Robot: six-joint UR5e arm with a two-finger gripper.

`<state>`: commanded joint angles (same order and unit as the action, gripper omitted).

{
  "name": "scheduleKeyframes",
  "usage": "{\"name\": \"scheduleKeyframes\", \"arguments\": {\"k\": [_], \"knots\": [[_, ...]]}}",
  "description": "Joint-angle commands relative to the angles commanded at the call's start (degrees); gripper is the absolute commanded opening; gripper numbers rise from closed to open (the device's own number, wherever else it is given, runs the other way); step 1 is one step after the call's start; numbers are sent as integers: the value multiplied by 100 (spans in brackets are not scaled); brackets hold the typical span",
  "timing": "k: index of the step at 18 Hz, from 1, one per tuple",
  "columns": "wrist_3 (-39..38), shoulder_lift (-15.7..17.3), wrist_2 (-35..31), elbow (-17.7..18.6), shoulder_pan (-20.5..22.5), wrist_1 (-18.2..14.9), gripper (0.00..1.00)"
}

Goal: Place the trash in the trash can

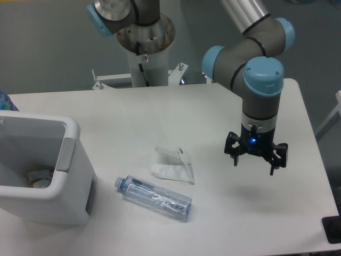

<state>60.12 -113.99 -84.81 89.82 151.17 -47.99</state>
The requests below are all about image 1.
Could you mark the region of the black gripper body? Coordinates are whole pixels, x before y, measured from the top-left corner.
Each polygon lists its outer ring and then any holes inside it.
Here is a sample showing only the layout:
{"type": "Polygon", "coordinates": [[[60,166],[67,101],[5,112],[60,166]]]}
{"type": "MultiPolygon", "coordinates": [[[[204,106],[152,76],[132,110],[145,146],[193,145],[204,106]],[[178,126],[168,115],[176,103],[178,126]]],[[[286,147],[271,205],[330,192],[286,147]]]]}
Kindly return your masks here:
{"type": "Polygon", "coordinates": [[[267,132],[252,133],[241,125],[241,137],[239,140],[239,154],[245,153],[255,156],[271,156],[273,153],[273,139],[275,127],[267,132]]]}

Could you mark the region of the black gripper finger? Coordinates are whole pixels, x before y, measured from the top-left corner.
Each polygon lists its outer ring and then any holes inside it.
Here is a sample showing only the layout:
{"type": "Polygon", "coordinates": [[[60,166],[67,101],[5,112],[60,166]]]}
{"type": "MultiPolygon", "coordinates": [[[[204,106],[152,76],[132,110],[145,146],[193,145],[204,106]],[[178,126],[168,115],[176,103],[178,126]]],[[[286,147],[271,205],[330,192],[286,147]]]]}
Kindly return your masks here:
{"type": "Polygon", "coordinates": [[[238,165],[239,156],[242,154],[241,150],[240,137],[234,132],[229,132],[225,142],[224,153],[230,155],[234,166],[238,165]]]}
{"type": "Polygon", "coordinates": [[[272,144],[269,163],[271,164],[270,175],[274,174],[274,170],[285,168],[288,160],[288,144],[272,144]]]}

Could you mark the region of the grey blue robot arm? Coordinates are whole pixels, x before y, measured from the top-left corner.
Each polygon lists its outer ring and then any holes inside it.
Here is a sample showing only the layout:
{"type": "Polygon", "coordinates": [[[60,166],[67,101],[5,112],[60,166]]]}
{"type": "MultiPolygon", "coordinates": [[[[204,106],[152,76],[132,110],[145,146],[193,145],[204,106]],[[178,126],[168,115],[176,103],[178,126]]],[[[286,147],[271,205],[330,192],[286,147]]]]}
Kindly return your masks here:
{"type": "MultiPolygon", "coordinates": [[[[292,24],[273,18],[261,1],[223,1],[243,39],[227,49],[211,47],[202,59],[203,73],[242,99],[241,133],[230,132],[224,151],[237,161],[250,154],[276,170],[287,164],[288,145],[273,141],[284,69],[277,56],[295,40],[292,24]]],[[[172,21],[159,1],[93,1],[87,13],[103,36],[116,35],[132,54],[134,87],[168,85],[168,63],[161,56],[175,38],[172,21]]]]}

